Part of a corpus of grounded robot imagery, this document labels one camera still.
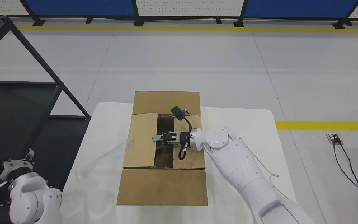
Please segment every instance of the cardboard box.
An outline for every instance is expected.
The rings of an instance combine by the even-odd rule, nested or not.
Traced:
[[[207,206],[204,151],[179,147],[156,149],[157,132],[187,131],[171,113],[174,106],[191,113],[189,122],[201,128],[198,92],[136,92],[129,129],[133,142],[126,149],[117,205]]]

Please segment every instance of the white table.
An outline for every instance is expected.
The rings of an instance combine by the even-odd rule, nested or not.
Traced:
[[[78,167],[112,150],[128,135],[132,104],[102,102],[92,120],[64,188],[64,224],[81,223],[252,223],[245,202],[220,175],[205,155],[208,206],[117,206],[123,153],[100,162],[85,178],[76,179]],[[268,110],[239,108],[201,108],[202,127],[228,126],[249,145],[256,156],[279,178],[272,182],[295,200],[289,171],[277,133],[274,117]],[[265,177],[269,177],[261,167]]]

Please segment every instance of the blue wall panel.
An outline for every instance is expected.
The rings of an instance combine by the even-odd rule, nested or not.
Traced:
[[[342,18],[356,0],[249,0],[247,17]]]
[[[133,16],[131,0],[27,0],[36,15]]]

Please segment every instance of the floor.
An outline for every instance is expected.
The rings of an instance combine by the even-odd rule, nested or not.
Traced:
[[[26,19],[16,24],[31,24]],[[90,26],[132,26],[94,20]],[[84,20],[46,25],[84,26]],[[145,26],[216,26],[212,21]],[[224,21],[222,26],[232,26]],[[329,22],[249,21],[246,27],[331,29]],[[23,31],[90,114],[134,91],[200,92],[202,106],[269,109],[275,120],[357,121],[357,34],[185,31]],[[51,81],[9,34],[0,41],[0,81]],[[53,114],[81,112],[61,96]],[[298,203],[318,224],[357,223],[358,190],[339,170],[325,132],[280,130]],[[355,170],[358,133],[339,132]],[[348,170],[341,152],[338,159]]]

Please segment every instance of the floor outlet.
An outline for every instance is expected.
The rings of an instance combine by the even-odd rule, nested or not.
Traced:
[[[343,139],[342,139],[341,136],[340,136],[339,134],[337,134],[337,133],[326,133],[326,136],[327,136],[327,138],[328,138],[329,143],[330,143],[331,145],[333,145],[333,144],[335,144],[335,145],[337,145],[337,146],[340,145],[338,142],[334,142],[334,135],[335,135],[335,134],[338,136],[338,138],[340,138],[341,144],[344,145]]]

